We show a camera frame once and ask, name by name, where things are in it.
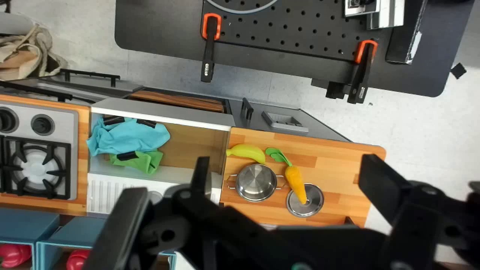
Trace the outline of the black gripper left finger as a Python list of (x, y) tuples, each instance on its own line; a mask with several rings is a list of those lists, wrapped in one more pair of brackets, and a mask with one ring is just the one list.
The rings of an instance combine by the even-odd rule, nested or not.
[(138, 233), (150, 206), (145, 188), (124, 190), (96, 239), (84, 270), (142, 270)]

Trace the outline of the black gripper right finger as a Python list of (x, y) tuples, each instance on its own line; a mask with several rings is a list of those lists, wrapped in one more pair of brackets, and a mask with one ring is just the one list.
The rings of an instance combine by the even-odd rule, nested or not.
[(376, 155), (361, 157), (358, 187), (390, 226), (415, 223), (420, 190)]

